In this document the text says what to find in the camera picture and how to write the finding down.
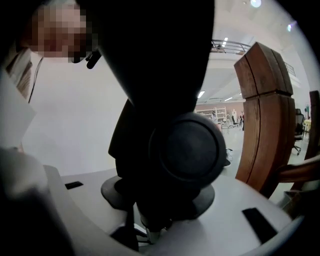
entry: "gray floor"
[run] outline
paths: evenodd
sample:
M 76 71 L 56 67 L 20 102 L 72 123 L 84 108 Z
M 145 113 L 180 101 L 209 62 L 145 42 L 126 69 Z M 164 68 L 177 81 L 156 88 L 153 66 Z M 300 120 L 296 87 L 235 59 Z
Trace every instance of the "gray floor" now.
M 235 178 L 242 154 L 244 132 L 239 128 L 231 128 L 229 133 L 227 133 L 226 130 L 223 131 L 223 137 L 226 147 L 232 149 L 233 151 L 229 156 L 231 165 L 225 168 L 221 174 Z M 297 155 L 297 151 L 293 148 L 289 159 L 289 164 L 301 163 L 305 159 L 309 142 L 308 139 L 309 135 L 307 134 L 302 141 L 297 141 L 295 143 L 298 147 L 301 147 L 301 152 L 299 155 Z M 283 199 L 284 191 L 290 190 L 292 185 L 293 183 L 279 183 L 269 200 L 275 204 L 279 203 Z

